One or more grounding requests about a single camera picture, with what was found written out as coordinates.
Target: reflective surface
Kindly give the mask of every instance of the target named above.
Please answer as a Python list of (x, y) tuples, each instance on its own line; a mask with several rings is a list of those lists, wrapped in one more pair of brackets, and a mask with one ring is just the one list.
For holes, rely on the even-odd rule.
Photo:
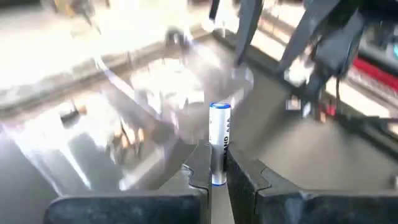
[(192, 28), (207, 14), (206, 3), (188, 1), (41, 0), (0, 7), (0, 112), (91, 78), (93, 57), (163, 42), (169, 27)]
[(6, 132), (59, 195), (156, 189), (207, 138), (209, 103), (235, 107), (252, 89), (250, 69), (232, 68), (211, 45), (172, 50), (119, 76), (107, 71), (99, 90)]
[[(186, 59), (183, 66), (181, 58)], [(149, 69), (107, 73), (110, 82), (88, 93), (89, 100), (83, 94), (69, 97), (66, 102), (85, 101), (86, 112), (77, 106), (81, 115), (65, 124), (55, 107), (36, 118), (4, 125), (0, 159), (6, 162), (0, 166), (9, 172), (0, 173), (0, 179), (7, 180), (0, 184), (1, 192), (7, 192), (0, 211), (9, 212), (2, 216), (16, 223), (39, 223), (42, 209), (59, 194), (156, 189), (181, 166), (196, 140), (206, 138), (207, 102), (232, 102), (233, 96), (237, 100), (231, 140), (249, 157), (260, 159), (298, 186), (391, 188), (396, 161), (334, 121), (320, 124), (287, 113), (288, 90), (255, 68), (250, 73), (246, 67), (232, 69), (231, 52), (211, 38), (198, 40), (189, 52), (171, 51), (151, 61)], [(160, 75), (165, 76), (160, 78), (164, 85), (154, 86), (152, 76)], [(240, 100), (236, 93), (242, 88)], [(120, 154), (111, 152), (121, 150), (107, 150), (107, 137), (115, 139), (117, 146), (117, 140), (122, 140), (113, 137), (123, 136), (121, 126), (129, 142), (141, 139), (143, 144), (141, 148), (127, 144), (124, 159), (117, 160)], [(227, 206), (220, 203), (214, 202), (213, 213), (227, 214)], [(18, 215), (20, 210), (28, 211), (26, 216)], [(220, 218), (220, 223), (225, 220), (230, 219)]]

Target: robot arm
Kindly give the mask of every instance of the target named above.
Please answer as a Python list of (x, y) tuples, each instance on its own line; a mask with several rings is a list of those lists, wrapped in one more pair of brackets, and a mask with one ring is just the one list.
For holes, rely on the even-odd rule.
[[(346, 76), (353, 63), (367, 25), (367, 20), (360, 12), (361, 6), (360, 1), (313, 0), (291, 37), (275, 72), (280, 74), (287, 70), (303, 53), (306, 46), (315, 39), (310, 55), (314, 69), (304, 87), (305, 95), (309, 100), (317, 102), (328, 80), (335, 77), (338, 107), (340, 79)], [(385, 127), (388, 123), (398, 122), (398, 119), (394, 118), (375, 117), (352, 118), (352, 120), (359, 123), (371, 122)]]

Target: battery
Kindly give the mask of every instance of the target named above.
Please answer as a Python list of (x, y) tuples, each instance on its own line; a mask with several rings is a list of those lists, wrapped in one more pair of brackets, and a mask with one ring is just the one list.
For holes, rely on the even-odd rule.
[(213, 185), (226, 183), (224, 162), (229, 145), (231, 105), (229, 103), (210, 103), (209, 143), (211, 144), (211, 182)]

